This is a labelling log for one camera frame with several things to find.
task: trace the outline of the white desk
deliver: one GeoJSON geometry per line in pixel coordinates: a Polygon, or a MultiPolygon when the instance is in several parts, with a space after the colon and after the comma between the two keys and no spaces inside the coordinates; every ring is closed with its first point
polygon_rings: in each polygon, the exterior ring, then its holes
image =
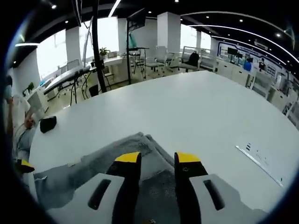
{"type": "Polygon", "coordinates": [[[143,132],[170,155],[197,155],[210,174],[237,189],[252,209],[269,212],[284,194],[236,148],[247,136],[297,170],[299,132],[253,91],[208,71],[153,79],[113,90],[55,114],[54,130],[34,136],[29,162],[35,172],[74,162],[113,141],[143,132]]]}

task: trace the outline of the gray cloth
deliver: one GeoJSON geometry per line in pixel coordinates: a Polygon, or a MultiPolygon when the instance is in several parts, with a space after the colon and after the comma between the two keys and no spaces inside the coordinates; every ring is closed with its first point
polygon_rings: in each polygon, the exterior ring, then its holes
{"type": "Polygon", "coordinates": [[[36,127],[27,129],[19,138],[17,144],[17,158],[20,160],[29,161],[31,143],[36,132],[36,127]]]}
{"type": "Polygon", "coordinates": [[[65,206],[72,200],[77,188],[98,173],[106,173],[118,156],[132,152],[142,154],[135,223],[153,219],[157,223],[179,224],[174,159],[150,135],[142,133],[128,136],[83,156],[81,162],[74,166],[64,165],[35,174],[39,203],[46,210],[65,206]]]}

